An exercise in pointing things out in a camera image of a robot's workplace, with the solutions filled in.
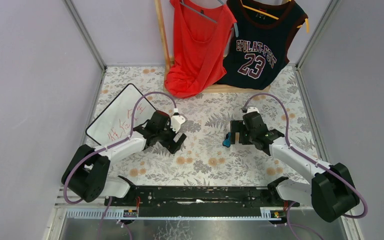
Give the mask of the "blue black whiteboard eraser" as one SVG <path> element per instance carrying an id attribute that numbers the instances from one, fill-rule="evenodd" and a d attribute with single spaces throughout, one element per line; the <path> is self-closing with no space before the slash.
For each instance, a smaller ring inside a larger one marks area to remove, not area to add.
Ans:
<path id="1" fill-rule="evenodd" d="M 226 134 L 225 139 L 222 142 L 222 145 L 224 147 L 227 147 L 227 148 L 229 148 L 231 146 L 231 133 L 230 132 L 228 132 Z"/>

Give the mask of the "white board black frame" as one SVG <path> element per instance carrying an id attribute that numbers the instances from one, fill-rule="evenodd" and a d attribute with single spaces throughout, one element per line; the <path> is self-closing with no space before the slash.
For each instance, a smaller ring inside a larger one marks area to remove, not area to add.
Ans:
<path id="1" fill-rule="evenodd" d="M 131 128 L 149 120 L 156 111 L 146 98 L 137 103 L 142 96 L 134 84 L 127 84 L 86 128 L 86 135 L 98 145 L 127 137 Z"/>

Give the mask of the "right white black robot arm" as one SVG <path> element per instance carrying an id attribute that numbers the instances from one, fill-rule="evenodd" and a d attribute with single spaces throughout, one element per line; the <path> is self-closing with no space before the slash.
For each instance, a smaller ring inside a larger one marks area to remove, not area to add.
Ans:
<path id="1" fill-rule="evenodd" d="M 235 143 L 253 145 L 266 155 L 282 161 L 307 181 L 301 183 L 283 177 L 271 182 L 268 188 L 277 200 L 310 206 L 328 223 L 345 215 L 361 202 L 345 165 L 332 165 L 303 153 L 288 142 L 285 134 L 277 129 L 268 129 L 257 111 L 248 112 L 241 120 L 230 122 L 230 131 L 223 146 L 230 147 Z"/>

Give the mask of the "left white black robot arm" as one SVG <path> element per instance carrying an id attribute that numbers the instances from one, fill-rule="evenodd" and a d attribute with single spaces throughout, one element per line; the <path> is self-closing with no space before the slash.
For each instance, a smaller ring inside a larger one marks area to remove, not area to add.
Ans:
<path id="1" fill-rule="evenodd" d="M 99 197 L 124 198 L 133 184 L 121 176 L 110 177 L 110 167 L 157 143 L 170 154 L 176 153 L 187 137 L 182 134 L 179 139 L 175 139 L 186 122 L 187 118 L 178 112 L 169 116 L 157 110 L 149 120 L 134 127 L 125 139 L 97 148 L 81 145 L 61 177 L 65 201 L 72 205 L 78 203 L 69 199 L 68 190 L 75 193 L 80 201 L 87 203 Z"/>

